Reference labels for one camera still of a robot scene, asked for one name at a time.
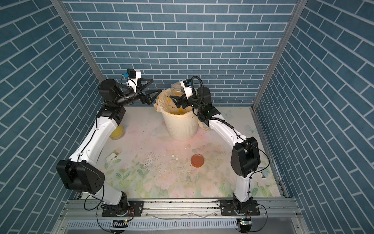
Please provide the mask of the red-brown jar lid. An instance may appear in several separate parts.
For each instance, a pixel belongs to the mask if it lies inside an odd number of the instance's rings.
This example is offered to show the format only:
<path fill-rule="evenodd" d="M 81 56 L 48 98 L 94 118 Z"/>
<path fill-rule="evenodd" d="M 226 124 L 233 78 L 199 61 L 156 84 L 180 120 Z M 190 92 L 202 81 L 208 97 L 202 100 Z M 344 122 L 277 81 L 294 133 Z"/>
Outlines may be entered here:
<path fill-rule="evenodd" d="M 200 168 L 203 166 L 205 160 L 201 154 L 195 154 L 191 157 L 191 164 L 195 168 Z"/>

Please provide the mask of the glass jar with tea leaves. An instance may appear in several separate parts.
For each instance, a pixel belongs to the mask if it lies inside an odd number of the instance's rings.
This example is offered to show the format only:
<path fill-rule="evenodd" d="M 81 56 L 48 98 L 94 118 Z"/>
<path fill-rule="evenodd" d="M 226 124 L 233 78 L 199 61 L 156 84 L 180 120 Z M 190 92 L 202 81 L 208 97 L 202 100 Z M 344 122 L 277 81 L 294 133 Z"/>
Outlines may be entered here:
<path fill-rule="evenodd" d="M 185 93 L 183 86 L 179 82 L 174 83 L 171 86 L 170 91 L 171 91 L 172 96 L 179 96 L 179 97 Z"/>

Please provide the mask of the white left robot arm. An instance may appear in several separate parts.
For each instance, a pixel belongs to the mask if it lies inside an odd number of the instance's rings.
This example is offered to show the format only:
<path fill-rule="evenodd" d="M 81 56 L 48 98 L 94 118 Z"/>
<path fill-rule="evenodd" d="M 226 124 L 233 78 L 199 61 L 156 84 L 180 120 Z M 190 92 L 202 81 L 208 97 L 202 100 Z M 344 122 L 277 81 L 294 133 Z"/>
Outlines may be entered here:
<path fill-rule="evenodd" d="M 124 216 L 129 213 L 127 195 L 105 181 L 105 175 L 96 168 L 101 151 L 110 135 L 120 125 L 126 112 L 124 106 L 140 100 L 152 104 L 161 93 L 160 89 L 147 90 L 152 79 L 136 78 L 127 85 L 106 79 L 98 86 L 104 103 L 98 111 L 94 125 L 85 140 L 68 160 L 60 160 L 56 170 L 64 187 L 75 192 L 87 192 L 100 201 L 109 216 Z"/>

